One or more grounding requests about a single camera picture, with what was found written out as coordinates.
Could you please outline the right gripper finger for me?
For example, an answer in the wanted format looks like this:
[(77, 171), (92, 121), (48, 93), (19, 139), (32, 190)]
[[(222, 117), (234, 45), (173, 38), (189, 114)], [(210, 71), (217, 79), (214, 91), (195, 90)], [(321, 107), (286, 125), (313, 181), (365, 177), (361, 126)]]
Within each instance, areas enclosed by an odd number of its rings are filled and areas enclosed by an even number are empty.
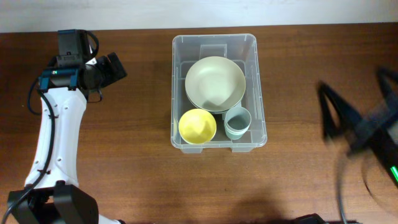
[(390, 80), (397, 83), (397, 72), (389, 68), (378, 67), (376, 76), (383, 98), (386, 101), (397, 103), (397, 93), (393, 91), (392, 86), (388, 81)]
[(317, 94), (324, 139), (342, 136), (363, 120), (361, 114), (327, 83), (318, 83)]

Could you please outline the yellow bowl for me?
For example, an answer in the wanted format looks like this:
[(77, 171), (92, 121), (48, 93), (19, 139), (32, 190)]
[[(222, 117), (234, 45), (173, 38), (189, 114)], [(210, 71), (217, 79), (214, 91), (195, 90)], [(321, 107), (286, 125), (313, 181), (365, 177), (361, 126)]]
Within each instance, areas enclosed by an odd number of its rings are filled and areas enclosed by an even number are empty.
[(204, 144), (211, 141), (217, 130), (214, 116), (203, 109), (185, 112), (179, 122), (178, 131), (182, 139), (189, 144)]

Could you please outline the beige plate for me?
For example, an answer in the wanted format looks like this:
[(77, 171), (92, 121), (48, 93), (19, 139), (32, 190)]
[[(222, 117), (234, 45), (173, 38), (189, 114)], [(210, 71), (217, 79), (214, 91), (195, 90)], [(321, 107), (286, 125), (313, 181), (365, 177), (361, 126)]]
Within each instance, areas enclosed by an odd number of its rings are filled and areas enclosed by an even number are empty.
[(246, 79), (243, 71), (232, 60), (211, 56), (195, 62), (185, 78), (186, 94), (224, 93), (244, 95)]

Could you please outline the cream plate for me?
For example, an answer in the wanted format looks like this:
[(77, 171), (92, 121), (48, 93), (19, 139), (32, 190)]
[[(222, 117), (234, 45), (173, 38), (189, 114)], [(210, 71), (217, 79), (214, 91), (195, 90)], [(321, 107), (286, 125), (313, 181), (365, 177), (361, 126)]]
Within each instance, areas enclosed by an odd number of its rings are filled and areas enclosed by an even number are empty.
[(222, 114), (224, 111), (227, 111), (227, 110), (229, 111), (232, 108), (242, 106), (242, 100), (239, 100), (235, 105), (233, 105), (230, 108), (226, 108), (225, 106), (222, 106), (222, 105), (217, 105), (215, 103), (212, 103), (210, 100), (205, 100), (201, 106), (199, 104), (195, 103), (190, 98), (188, 98), (188, 100), (194, 107), (203, 109), (207, 112), (210, 112), (211, 114)]

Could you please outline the grey cup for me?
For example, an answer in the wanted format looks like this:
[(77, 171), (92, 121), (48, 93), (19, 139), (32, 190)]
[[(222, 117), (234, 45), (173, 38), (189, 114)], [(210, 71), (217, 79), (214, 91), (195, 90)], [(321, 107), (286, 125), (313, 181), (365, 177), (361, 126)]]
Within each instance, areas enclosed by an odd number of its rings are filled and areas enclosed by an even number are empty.
[(230, 109), (225, 117), (224, 122), (229, 122), (232, 126), (233, 122), (246, 123), (251, 125), (250, 112), (241, 106)]

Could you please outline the dark blue plate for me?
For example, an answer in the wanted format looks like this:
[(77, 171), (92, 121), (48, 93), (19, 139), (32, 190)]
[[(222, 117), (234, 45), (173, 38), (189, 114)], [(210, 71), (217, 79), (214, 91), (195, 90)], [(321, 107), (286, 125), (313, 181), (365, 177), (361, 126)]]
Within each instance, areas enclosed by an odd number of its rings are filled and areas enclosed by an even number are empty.
[(193, 106), (206, 110), (212, 114), (225, 113), (231, 108), (237, 106), (243, 99), (244, 95), (224, 94), (224, 93), (194, 93), (187, 94), (187, 98)]

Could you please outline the cream cup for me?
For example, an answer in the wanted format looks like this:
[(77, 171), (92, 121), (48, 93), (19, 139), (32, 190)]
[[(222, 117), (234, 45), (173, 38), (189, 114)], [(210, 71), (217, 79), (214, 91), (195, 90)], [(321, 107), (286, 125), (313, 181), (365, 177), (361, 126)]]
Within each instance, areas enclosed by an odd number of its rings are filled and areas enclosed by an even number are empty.
[(244, 134), (249, 129), (250, 124), (240, 123), (240, 122), (233, 122), (231, 126), (229, 122), (224, 123), (224, 127), (227, 133), (240, 135)]

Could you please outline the green cup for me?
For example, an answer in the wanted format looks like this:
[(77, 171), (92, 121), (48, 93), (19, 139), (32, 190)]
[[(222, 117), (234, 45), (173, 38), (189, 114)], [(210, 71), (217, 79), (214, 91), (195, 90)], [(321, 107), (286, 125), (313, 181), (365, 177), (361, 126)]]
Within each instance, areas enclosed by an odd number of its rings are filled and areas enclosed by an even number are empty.
[(248, 128), (237, 130), (237, 129), (230, 128), (228, 126), (225, 126), (224, 129), (225, 129), (225, 133), (226, 133), (227, 137), (230, 138), (231, 140), (240, 139), (248, 131)]

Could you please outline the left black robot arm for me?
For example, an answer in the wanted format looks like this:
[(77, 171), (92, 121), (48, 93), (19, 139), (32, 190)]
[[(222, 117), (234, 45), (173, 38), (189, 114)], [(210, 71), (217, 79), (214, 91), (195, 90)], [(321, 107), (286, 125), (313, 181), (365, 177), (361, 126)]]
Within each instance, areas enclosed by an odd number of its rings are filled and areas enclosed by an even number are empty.
[(42, 102), (39, 139), (22, 190), (9, 192), (5, 223), (116, 223), (100, 215), (96, 200), (79, 189), (76, 159), (81, 120), (90, 93), (126, 77), (115, 53), (98, 57), (88, 30), (58, 32), (58, 55), (31, 86)]

